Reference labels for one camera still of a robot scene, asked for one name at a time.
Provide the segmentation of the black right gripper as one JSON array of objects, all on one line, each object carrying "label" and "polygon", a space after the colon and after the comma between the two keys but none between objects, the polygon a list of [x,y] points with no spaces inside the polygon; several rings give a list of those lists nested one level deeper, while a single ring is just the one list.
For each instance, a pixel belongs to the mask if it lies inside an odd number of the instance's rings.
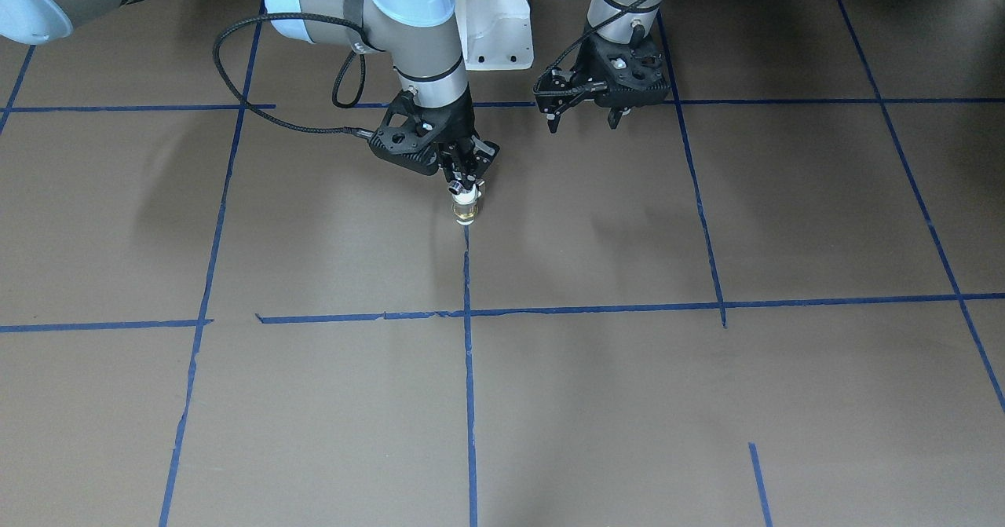
[{"label": "black right gripper", "polygon": [[499,152],[498,144],[481,140],[478,136],[438,145],[439,165],[446,181],[459,180],[467,188],[475,183],[478,187],[484,184],[482,179]]}]

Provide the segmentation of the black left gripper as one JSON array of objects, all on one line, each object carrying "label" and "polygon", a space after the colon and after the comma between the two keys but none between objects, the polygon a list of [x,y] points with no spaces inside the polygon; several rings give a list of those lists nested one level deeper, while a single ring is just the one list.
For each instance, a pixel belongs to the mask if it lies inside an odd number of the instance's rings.
[{"label": "black left gripper", "polygon": [[535,84],[535,100],[555,134],[562,113],[582,101],[611,108],[608,126],[617,129],[629,108],[660,104],[669,90],[663,51],[652,35],[621,44],[594,34],[580,45],[570,71],[556,68]]}]

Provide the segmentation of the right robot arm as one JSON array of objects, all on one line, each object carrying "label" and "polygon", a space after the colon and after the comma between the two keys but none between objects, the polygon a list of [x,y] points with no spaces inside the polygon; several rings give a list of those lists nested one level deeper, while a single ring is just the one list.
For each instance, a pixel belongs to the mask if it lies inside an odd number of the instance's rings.
[{"label": "right robot arm", "polygon": [[[151,0],[2,0],[2,37],[39,46],[117,9]],[[421,175],[441,173],[455,196],[481,187],[499,148],[475,129],[473,95],[457,22],[457,0],[255,0],[249,15],[216,37],[212,59],[224,86],[249,112],[284,129],[363,138],[380,159]],[[295,125],[248,101],[228,76],[222,46],[244,28],[272,25],[287,38],[351,49],[359,58],[387,54],[400,91],[380,125]]]}]

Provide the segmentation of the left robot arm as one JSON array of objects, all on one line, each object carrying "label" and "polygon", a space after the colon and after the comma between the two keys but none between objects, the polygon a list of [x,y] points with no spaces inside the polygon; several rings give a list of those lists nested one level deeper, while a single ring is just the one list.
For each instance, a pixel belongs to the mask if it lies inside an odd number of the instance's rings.
[{"label": "left robot arm", "polygon": [[538,111],[551,134],[574,106],[591,101],[605,108],[610,129],[636,108],[674,106],[685,129],[683,105],[660,33],[663,0],[591,0],[583,32],[534,82]]}]

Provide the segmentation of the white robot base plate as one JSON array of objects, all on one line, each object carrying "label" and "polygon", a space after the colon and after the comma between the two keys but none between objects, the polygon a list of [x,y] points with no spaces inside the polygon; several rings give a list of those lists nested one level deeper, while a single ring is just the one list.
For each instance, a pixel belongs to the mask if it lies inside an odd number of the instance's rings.
[{"label": "white robot base plate", "polygon": [[468,70],[532,67],[530,0],[456,0],[456,16]]}]

